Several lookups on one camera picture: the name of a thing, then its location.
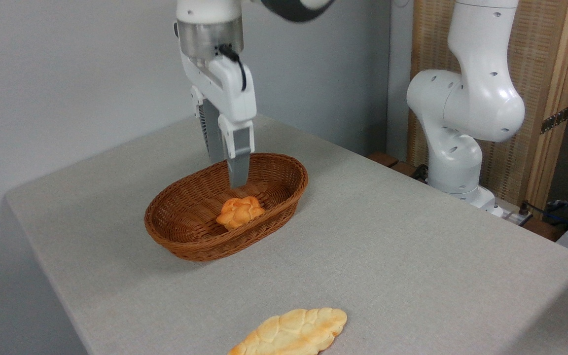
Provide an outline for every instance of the cable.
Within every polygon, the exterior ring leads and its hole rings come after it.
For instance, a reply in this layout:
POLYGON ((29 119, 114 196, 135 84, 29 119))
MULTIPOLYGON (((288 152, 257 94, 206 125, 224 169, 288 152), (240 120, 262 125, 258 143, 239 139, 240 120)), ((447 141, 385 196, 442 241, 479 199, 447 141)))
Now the cable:
POLYGON ((247 89, 247 75, 245 74, 243 63, 241 63, 241 57, 232 49, 231 44, 221 44, 218 47, 218 50, 227 58, 229 58, 232 62, 238 63, 238 66, 241 67, 241 74, 243 75, 243 89, 244 91, 247 89))
POLYGON ((551 201, 547 204, 547 208, 545 210, 548 212, 553 212, 561 209, 562 207, 568 207, 568 201, 564 200, 551 201))
POLYGON ((568 224, 568 219, 562 218, 561 216, 552 215, 551 213, 549 213, 549 212, 547 212, 547 211, 544 211, 544 210, 542 210, 542 209, 539 209, 538 207, 536 207, 536 206, 530 204, 529 202, 527 202, 527 200, 523 201, 523 204, 524 204, 524 205, 528 205, 528 206, 531 207, 533 210, 538 211, 539 213, 541 213, 541 214, 543 214, 543 215, 545 215, 545 216, 548 216, 549 218, 553 218, 553 219, 555 219, 555 220, 560 220, 560 221, 565 222, 566 224, 568 224))

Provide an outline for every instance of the basket rim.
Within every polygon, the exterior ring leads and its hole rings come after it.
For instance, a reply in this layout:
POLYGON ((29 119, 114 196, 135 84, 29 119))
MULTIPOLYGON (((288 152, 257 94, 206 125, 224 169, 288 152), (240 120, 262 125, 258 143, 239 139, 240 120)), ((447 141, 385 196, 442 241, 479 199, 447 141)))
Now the basket rim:
MULTIPOLYGON (((266 213, 258 216, 253 220, 250 220, 248 223, 242 225, 237 229, 233 229, 232 231, 227 231, 212 238, 208 238, 207 242, 210 246, 226 243, 227 241, 237 238, 241 234, 244 234, 246 231, 250 230, 254 225, 277 216, 280 212, 290 208, 291 205, 297 204, 298 200, 301 198, 302 194, 306 190, 306 187, 308 185, 308 171, 306 170, 306 167, 304 167, 304 164, 302 164, 299 160, 295 159, 294 157, 291 157, 290 155, 285 155, 280 153, 251 153, 251 156, 276 157, 277 159, 280 160, 288 160, 292 162, 294 166, 298 166, 299 168, 298 170, 302 173, 301 182, 298 188, 289 198, 277 204, 277 206, 275 206, 274 208, 269 209, 268 211, 266 211, 266 213)), ((226 164, 226 162, 225 160, 223 160, 222 162, 218 162, 216 164, 226 164)), ((212 164, 211 166, 205 169, 212 168, 216 166, 216 164, 212 164)), ((196 175, 202 170, 196 171, 195 173, 182 177, 181 179, 196 175)), ((149 235, 156 241, 161 240, 164 241, 164 243, 171 243, 172 245, 181 245, 182 247, 198 247, 198 245, 201 245, 203 241, 178 242, 178 241, 170 241, 163 238, 162 234, 156 231, 155 225, 151 220, 152 216, 154 215, 156 209, 159 206, 160 200, 162 200, 162 198, 165 197, 167 191, 169 191, 169 189, 173 188, 176 184, 178 184, 178 182, 180 182, 181 179, 172 182, 172 184, 164 188, 160 193, 158 193, 155 196, 155 198, 153 198, 153 200, 148 205, 148 208, 146 208, 146 211, 144 212, 144 224, 146 226, 146 230, 148 231, 149 235)))

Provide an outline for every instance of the brown basket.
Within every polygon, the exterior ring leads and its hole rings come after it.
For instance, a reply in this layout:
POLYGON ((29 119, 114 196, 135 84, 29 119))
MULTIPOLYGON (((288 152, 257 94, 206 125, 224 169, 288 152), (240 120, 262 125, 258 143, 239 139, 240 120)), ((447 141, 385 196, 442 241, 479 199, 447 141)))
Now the brown basket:
POLYGON ((216 260, 245 249, 286 224, 307 184, 308 173, 297 159, 255 153, 245 186, 231 190, 227 162, 216 163, 160 192, 146 209, 144 223, 153 239, 172 254, 185 260, 216 260), (227 231, 216 222, 221 207, 230 198, 246 196, 255 196, 266 212, 227 231))

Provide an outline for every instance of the table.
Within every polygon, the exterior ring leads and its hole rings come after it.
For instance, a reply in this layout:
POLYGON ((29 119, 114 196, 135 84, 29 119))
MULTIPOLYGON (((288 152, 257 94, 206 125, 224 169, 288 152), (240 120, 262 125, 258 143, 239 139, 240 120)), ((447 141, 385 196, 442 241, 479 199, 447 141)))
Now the table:
POLYGON ((90 354, 226 354, 323 306, 349 315, 325 355, 568 353, 568 249, 267 117, 255 139, 310 182, 288 224, 217 261, 176 258, 142 221, 208 165, 196 119, 7 193, 90 354))

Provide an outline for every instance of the golden bread loaf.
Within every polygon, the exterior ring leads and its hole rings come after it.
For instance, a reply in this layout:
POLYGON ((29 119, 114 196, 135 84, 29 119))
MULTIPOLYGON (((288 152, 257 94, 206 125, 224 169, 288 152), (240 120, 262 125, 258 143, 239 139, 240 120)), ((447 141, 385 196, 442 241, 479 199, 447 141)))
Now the golden bread loaf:
POLYGON ((264 212, 264 209, 260 207, 260 201, 254 196, 230 198, 223 204, 223 208, 218 218, 216 218, 216 221, 219 224, 225 225, 225 228, 231 231, 264 212))
POLYGON ((317 355, 339 335, 348 317, 342 310, 292 310, 270 317, 227 355, 317 355))

